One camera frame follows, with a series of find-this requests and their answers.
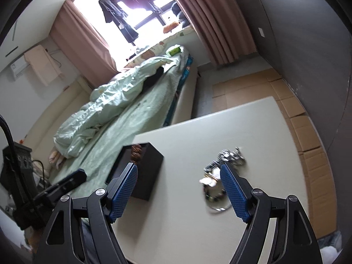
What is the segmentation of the pile of mixed jewelry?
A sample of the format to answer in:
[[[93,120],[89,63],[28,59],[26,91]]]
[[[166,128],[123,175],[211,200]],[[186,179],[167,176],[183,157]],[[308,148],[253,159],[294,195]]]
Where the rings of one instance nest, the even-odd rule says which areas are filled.
[[[234,150],[221,150],[216,159],[203,168],[204,175],[199,180],[203,187],[205,204],[212,213],[225,212],[231,207],[231,202],[220,177],[221,165],[226,162],[229,162],[237,169],[239,166],[246,164],[246,159],[243,157],[239,147],[235,147]]]

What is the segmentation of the black square jewelry box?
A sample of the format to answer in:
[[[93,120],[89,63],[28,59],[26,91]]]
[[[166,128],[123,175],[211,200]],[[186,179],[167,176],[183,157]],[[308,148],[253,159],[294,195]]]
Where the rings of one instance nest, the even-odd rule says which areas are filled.
[[[149,142],[123,146],[105,183],[118,178],[128,163],[134,163],[138,169],[138,179],[132,196],[149,201],[162,162],[163,155]]]

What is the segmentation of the pink pillow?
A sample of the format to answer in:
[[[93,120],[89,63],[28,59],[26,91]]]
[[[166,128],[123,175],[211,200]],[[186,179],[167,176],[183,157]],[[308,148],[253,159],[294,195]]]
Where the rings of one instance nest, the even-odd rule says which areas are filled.
[[[60,170],[66,161],[65,156],[63,156],[55,148],[51,151],[48,158],[49,164],[53,169]]]

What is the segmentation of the cream padded headboard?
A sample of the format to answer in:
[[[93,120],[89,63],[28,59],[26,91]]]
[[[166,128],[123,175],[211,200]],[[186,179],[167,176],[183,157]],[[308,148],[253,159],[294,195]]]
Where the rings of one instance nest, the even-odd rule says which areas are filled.
[[[54,149],[53,136],[72,114],[88,103],[92,88],[83,77],[78,77],[41,114],[23,141],[32,149],[32,158],[40,160],[45,170],[51,171],[49,156]]]

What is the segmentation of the brown cardboard floor sheets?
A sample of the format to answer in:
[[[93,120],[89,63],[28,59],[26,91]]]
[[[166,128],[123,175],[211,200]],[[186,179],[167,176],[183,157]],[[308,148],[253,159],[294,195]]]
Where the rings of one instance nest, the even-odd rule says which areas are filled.
[[[291,132],[305,177],[309,218],[317,238],[337,230],[337,196],[325,149],[304,107],[273,68],[216,83],[212,111],[273,97]]]

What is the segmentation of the bed with green sheet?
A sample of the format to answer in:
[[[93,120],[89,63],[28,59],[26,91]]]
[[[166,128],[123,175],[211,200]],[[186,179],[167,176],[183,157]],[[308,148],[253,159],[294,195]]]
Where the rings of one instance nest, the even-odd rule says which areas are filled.
[[[50,176],[57,183],[77,169],[83,169],[86,181],[72,195],[84,194],[104,185],[122,147],[132,143],[134,136],[169,126],[178,98],[190,80],[193,57],[182,45],[181,52],[171,58],[180,59],[178,66],[163,66],[162,77],[140,95],[123,112],[103,125],[76,157],[66,158],[62,168]]]

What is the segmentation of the black item on bed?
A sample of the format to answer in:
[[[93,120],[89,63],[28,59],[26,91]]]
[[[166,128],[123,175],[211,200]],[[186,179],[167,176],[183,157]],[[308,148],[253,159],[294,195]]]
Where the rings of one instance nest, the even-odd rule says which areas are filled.
[[[147,90],[150,87],[152,87],[155,83],[157,83],[157,81],[162,77],[164,73],[164,68],[158,67],[156,70],[156,73],[154,75],[151,75],[149,77],[146,78],[146,80],[143,83],[143,90]]]

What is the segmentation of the beige hanging towel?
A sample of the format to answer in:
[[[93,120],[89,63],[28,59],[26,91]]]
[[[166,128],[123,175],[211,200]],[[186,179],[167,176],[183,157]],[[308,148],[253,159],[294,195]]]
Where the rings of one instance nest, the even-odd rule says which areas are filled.
[[[24,59],[45,86],[62,76],[59,65],[42,45],[37,45],[25,52]]]

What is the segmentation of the left pink curtain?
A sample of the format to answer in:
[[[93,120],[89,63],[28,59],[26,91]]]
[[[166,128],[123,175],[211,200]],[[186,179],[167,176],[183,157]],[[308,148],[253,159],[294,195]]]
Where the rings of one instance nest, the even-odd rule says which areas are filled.
[[[72,0],[65,0],[61,6],[49,35],[93,87],[108,83],[118,74],[107,42]]]

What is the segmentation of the pink curtain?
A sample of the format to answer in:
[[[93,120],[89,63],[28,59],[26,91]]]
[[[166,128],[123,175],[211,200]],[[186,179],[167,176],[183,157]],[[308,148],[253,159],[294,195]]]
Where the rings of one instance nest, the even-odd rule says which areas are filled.
[[[108,83],[118,74],[107,42],[72,0],[65,0],[61,6],[49,35],[93,87]]]
[[[257,51],[236,0],[176,0],[211,62],[222,66]]]

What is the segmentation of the patterned windowsill cushion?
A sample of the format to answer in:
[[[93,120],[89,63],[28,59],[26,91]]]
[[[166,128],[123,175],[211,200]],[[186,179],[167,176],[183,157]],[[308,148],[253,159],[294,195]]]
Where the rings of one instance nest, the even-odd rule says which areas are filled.
[[[194,30],[193,26],[187,26],[186,28],[181,29],[178,32],[167,35],[167,37],[165,39],[160,40],[155,45],[148,46],[142,52],[138,53],[135,57],[128,60],[128,63],[126,65],[124,65],[123,68],[130,69],[130,68],[133,68],[137,65],[140,65],[142,62],[148,60],[149,58],[162,55],[168,49],[168,47],[167,47],[168,43],[172,42],[173,40],[175,40],[177,38],[184,37],[184,36],[189,35],[194,32],[195,32],[195,30]]]

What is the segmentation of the orange item on windowsill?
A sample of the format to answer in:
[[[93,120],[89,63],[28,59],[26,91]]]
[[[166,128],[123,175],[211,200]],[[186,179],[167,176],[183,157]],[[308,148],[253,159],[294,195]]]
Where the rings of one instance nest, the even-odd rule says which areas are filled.
[[[177,28],[179,25],[179,22],[172,22],[170,24],[167,24],[163,27],[163,33],[168,33],[171,32],[173,29]]]

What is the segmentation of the dark hanging shirt left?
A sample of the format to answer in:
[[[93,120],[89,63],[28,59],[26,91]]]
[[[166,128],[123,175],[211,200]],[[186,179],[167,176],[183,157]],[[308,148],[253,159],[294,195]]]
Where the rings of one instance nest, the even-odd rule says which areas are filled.
[[[118,27],[123,37],[130,44],[138,38],[137,31],[125,20],[128,16],[126,12],[120,7],[115,5],[111,0],[99,0],[99,6],[103,12],[105,22],[114,24]]]

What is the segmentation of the right pink curtain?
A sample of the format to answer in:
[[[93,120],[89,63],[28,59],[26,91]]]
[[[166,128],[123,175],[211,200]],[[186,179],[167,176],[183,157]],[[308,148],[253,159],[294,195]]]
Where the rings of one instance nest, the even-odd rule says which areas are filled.
[[[236,0],[176,0],[211,62],[222,66],[257,51]]]

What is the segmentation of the white wall socket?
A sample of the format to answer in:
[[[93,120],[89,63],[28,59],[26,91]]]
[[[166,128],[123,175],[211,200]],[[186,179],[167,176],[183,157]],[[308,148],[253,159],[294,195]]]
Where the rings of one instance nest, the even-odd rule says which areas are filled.
[[[259,28],[258,28],[258,31],[259,31],[261,37],[263,37],[263,38],[266,37],[266,36],[265,36],[265,33],[264,33],[264,30],[263,30],[262,28],[259,27]]]

